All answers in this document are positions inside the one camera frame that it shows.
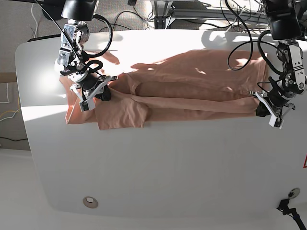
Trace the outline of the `salmon pink T-shirt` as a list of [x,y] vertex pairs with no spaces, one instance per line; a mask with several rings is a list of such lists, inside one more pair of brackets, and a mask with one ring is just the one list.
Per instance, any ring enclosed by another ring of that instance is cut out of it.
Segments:
[[82,112],[73,82],[61,77],[68,98],[67,124],[97,123],[100,130],[143,127],[147,122],[213,120],[254,116],[259,105],[250,95],[268,77],[260,53],[191,50],[161,61],[132,66],[109,83],[110,101],[95,99]]

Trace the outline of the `red warning triangle sticker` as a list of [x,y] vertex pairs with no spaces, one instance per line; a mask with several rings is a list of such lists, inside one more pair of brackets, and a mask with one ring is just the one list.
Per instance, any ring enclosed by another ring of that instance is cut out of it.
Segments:
[[307,168],[307,155],[306,155],[306,157],[305,157],[305,161],[304,161],[303,168]]

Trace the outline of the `round metal table grommet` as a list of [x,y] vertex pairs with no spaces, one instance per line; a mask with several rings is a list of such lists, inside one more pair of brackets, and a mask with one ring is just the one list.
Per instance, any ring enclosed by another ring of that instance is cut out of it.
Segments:
[[289,199],[294,199],[300,194],[300,188],[293,188],[289,193],[288,193],[288,198]]

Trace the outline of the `aluminium frame rail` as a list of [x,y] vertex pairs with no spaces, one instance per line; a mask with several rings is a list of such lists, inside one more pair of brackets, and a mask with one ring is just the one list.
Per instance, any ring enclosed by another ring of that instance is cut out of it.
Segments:
[[263,4],[260,0],[152,0],[152,17],[155,29],[176,28],[183,23],[192,29],[231,29],[240,31],[242,23],[229,8],[241,17],[246,25],[265,26]]

